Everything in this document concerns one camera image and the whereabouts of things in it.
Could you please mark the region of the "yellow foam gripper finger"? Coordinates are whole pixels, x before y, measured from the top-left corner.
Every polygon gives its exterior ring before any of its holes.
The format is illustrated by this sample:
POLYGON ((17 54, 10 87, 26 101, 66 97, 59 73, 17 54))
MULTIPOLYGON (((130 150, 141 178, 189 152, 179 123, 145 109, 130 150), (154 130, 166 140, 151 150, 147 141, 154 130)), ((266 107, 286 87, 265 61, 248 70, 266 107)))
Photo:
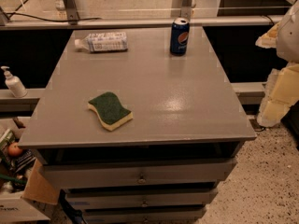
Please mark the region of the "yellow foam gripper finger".
POLYGON ((264 49, 275 49, 277 47, 279 23, 272 26, 265 34, 259 36, 255 45, 264 49))
POLYGON ((288 63, 281 70, 273 69, 266 81, 264 93, 257 122, 264 127, 273 127, 299 101, 299 64, 288 63))

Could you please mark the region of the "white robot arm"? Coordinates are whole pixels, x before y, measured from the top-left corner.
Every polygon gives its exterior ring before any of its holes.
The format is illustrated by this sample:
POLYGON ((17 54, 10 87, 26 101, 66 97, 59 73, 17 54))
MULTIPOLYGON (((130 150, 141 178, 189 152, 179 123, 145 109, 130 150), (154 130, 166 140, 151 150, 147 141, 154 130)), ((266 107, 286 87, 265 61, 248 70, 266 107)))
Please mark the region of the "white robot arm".
POLYGON ((273 127, 299 101, 299 0, 280 22, 257 39, 255 45, 274 48, 277 56, 288 62, 280 71, 270 72, 259 107, 258 124, 273 127))

